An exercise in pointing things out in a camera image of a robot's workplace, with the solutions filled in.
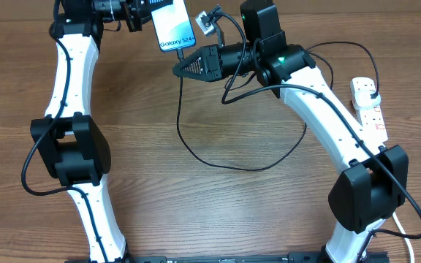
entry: white cable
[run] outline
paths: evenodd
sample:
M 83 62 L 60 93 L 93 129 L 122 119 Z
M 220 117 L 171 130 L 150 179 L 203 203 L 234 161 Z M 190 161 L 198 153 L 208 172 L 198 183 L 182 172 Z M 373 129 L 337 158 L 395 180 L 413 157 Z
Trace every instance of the white cable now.
M 392 218 L 394 218 L 394 222 L 396 225 L 398 225 L 399 231 L 401 231 L 402 234 L 406 234 L 404 231 L 401 223 L 399 222 L 398 216 L 395 214 L 395 212 L 392 214 Z M 407 248 L 409 248 L 409 254 L 410 254 L 410 263 L 415 263 L 415 256 L 414 256 L 414 249 L 412 248 L 412 244 L 410 243 L 410 240 L 408 238 L 404 238 L 407 244 Z
M 113 18 L 113 21 L 115 21 L 115 15 L 113 14 L 113 5 L 111 5 L 111 0 L 110 0 L 110 12 L 111 12 L 111 17 Z

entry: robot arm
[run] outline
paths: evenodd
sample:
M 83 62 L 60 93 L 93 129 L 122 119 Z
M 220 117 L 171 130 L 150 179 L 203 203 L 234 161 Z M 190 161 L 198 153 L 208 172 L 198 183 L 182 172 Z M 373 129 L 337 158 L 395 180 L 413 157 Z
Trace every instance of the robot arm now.
M 58 48 L 56 81 L 45 118 L 33 120 L 34 141 L 42 138 L 38 150 L 50 175 L 69 188 L 82 219 L 90 248 L 89 262 L 130 262 L 126 239 L 115 220 L 108 194 L 110 148 L 91 117 L 91 83 L 99 57 L 104 22 L 125 20 L 131 32 L 142 30 L 151 11 L 172 3 L 162 1 L 66 0 L 65 14 L 52 25 L 51 34 L 68 50 L 71 58 L 67 76 L 66 55 Z M 60 110 L 66 79 L 67 98 L 61 117 L 52 119 Z M 42 136 L 55 121 L 53 130 Z M 74 135 L 74 142 L 59 142 Z
M 239 75 L 255 71 L 264 87 L 279 84 L 309 87 L 332 102 L 366 148 L 405 187 L 409 164 L 406 153 L 399 146 L 386 149 L 379 138 L 363 131 L 362 126 L 328 88 L 309 53 L 299 45 L 287 44 L 272 1 L 262 3 L 248 0 L 241 5 L 240 11 L 248 43 L 201 47 L 177 64 L 173 73 L 179 77 L 212 82 L 229 77 L 238 69 Z M 211 27 L 215 28 L 221 15 L 213 12 L 209 15 L 201 13 L 196 18 L 204 32 L 217 31 Z M 379 228 L 405 202 L 404 194 L 357 144 L 330 105 L 301 89 L 280 87 L 272 90 L 308 124 L 339 174 L 328 198 L 338 223 L 331 240 L 312 262 L 317 262 L 319 258 L 321 262 L 351 263 L 356 262 L 360 253 L 366 259 L 366 252 L 361 250 L 363 244 L 369 242 L 370 231 Z M 230 101 L 235 102 L 243 97 L 241 95 Z M 303 254 L 290 255 L 296 258 Z

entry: black joint housing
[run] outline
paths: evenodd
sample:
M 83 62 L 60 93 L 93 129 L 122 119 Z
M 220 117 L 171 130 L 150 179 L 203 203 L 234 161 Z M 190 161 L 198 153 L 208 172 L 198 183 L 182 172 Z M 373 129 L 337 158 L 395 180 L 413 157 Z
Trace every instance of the black joint housing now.
M 32 121 L 30 132 L 35 142 L 51 121 L 51 118 Z M 66 132 L 73 132 L 75 141 L 59 142 Z M 59 119 L 42 139 L 38 151 L 51 177 L 59 179 L 62 186 L 76 183 L 98 186 L 111 167 L 108 142 L 90 115 Z
M 282 31 L 277 8 L 272 0 L 248 0 L 240 5 L 246 38 L 254 40 L 270 39 Z
M 82 34 L 84 37 L 92 36 L 97 48 L 103 37 L 103 22 L 100 14 L 95 13 L 90 1 L 62 0 L 64 14 L 58 15 L 56 23 L 51 27 L 51 34 L 62 38 L 67 34 Z
M 236 72 L 242 57 L 242 51 L 242 43 L 224 46 L 219 50 L 222 78 L 229 77 Z M 239 75 L 247 74 L 251 70 L 254 70 L 254 65 L 251 60 L 251 47 L 246 44 L 246 52 L 245 56 L 243 57 Z
M 300 45 L 288 45 L 280 52 L 274 53 L 261 60 L 261 65 L 266 68 L 263 72 L 263 85 L 278 85 L 283 81 L 288 81 L 293 72 L 297 72 L 307 66 L 314 68 L 315 60 Z M 280 98 L 280 89 L 273 89 L 273 93 Z
M 409 168 L 406 152 L 397 145 L 377 157 L 406 188 Z M 329 206 L 343 227 L 361 233 L 367 225 L 392 216 L 406 197 L 372 159 L 352 164 L 329 193 Z
M 151 13 L 173 3 L 173 0 L 93 0 L 95 12 L 103 22 L 126 21 L 130 32 L 143 30 Z

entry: white power strip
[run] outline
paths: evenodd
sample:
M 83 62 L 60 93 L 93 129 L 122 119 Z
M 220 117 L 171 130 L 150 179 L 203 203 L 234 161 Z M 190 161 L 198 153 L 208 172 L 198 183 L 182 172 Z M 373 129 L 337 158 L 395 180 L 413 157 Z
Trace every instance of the white power strip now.
M 356 77 L 350 83 L 352 90 L 352 103 L 357 111 L 358 122 L 363 126 L 363 130 L 377 136 L 382 142 L 386 142 L 387 131 L 384 125 L 384 119 L 381 111 L 381 96 L 375 99 L 371 98 L 371 94 L 376 92 L 376 86 L 372 79 L 367 77 Z M 395 212 L 392 215 L 395 224 L 398 226 L 402 234 L 406 234 Z M 414 249 L 410 240 L 404 238 L 409 248 L 410 263 L 415 263 Z

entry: black mount bracket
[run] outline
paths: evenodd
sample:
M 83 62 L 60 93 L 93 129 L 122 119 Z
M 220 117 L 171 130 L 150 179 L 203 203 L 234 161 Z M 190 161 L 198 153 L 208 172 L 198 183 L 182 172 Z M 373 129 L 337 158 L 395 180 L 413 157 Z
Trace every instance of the black mount bracket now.
M 50 116 L 32 121 L 30 133 L 35 142 L 52 121 Z M 59 142 L 66 132 L 72 132 L 76 140 Z M 98 186 L 111 167 L 108 142 L 90 115 L 75 113 L 71 118 L 60 118 L 43 137 L 38 151 L 51 177 L 59 179 L 62 186 L 76 183 Z
M 209 33 L 209 35 L 217 33 L 217 41 L 219 42 L 219 47 L 223 48 L 225 46 L 225 35 L 217 23 L 221 16 L 213 16 L 220 12 L 222 12 L 222 8 L 217 4 L 217 6 L 207 15 L 201 15 L 199 18 L 207 28 L 210 28 L 211 26 L 213 27 L 213 30 Z
M 64 14 L 52 25 L 51 34 L 92 36 L 100 50 L 103 23 L 126 21 L 130 32 L 143 30 L 154 10 L 172 4 L 173 0 L 61 0 Z

